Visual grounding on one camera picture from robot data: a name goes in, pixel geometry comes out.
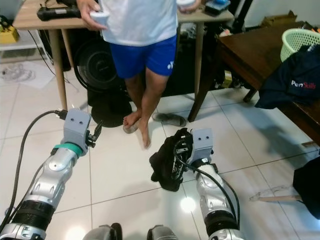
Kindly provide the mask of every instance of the wall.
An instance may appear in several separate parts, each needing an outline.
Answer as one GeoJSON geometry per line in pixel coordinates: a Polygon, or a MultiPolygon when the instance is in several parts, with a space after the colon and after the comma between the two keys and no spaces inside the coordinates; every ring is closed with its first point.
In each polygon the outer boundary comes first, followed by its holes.
{"type": "Polygon", "coordinates": [[[0,0],[0,15],[14,20],[23,0],[0,0]]]}
{"type": "Polygon", "coordinates": [[[320,0],[253,0],[245,17],[245,26],[258,26],[265,16],[287,14],[290,10],[297,21],[320,25],[320,0]]]}

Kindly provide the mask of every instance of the black fan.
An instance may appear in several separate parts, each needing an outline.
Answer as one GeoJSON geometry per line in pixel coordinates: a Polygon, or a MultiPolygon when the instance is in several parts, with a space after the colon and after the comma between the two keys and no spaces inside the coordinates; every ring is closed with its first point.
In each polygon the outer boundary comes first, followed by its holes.
{"type": "Polygon", "coordinates": [[[88,91],[92,118],[108,128],[123,124],[132,112],[126,85],[117,75],[110,46],[102,38],[85,42],[74,57],[74,73],[88,91]]]}

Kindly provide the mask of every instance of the hand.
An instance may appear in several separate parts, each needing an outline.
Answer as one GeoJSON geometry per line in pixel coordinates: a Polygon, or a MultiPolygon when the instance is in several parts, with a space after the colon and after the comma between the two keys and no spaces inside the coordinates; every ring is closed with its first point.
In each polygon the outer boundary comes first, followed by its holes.
{"type": "Polygon", "coordinates": [[[100,31],[102,29],[107,29],[106,26],[95,22],[90,17],[90,12],[100,11],[100,6],[98,3],[96,3],[94,0],[76,0],[76,4],[78,5],[78,8],[81,13],[81,18],[84,21],[84,24],[87,29],[91,31],[100,31]]]}
{"type": "Polygon", "coordinates": [[[201,1],[202,0],[195,0],[195,3],[192,6],[189,6],[189,7],[185,7],[185,8],[179,7],[179,11],[182,14],[191,14],[191,13],[195,12],[199,8],[199,6],[201,4],[201,1]]]}

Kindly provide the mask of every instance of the white t-shirt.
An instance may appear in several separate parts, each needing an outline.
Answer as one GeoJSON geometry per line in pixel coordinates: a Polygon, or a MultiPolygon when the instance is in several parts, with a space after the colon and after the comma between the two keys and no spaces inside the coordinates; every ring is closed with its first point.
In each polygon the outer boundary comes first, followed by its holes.
{"type": "Polygon", "coordinates": [[[177,34],[176,0],[99,0],[109,12],[107,30],[102,31],[106,42],[147,46],[177,34]]]}

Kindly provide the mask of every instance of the blue shorts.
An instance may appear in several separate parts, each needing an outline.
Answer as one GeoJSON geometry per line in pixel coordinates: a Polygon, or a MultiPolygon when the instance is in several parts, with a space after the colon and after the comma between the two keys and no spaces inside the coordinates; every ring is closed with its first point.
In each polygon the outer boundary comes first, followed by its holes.
{"type": "Polygon", "coordinates": [[[148,45],[126,46],[110,43],[117,74],[129,79],[141,73],[145,67],[152,72],[170,76],[176,56],[177,36],[148,45]]]}

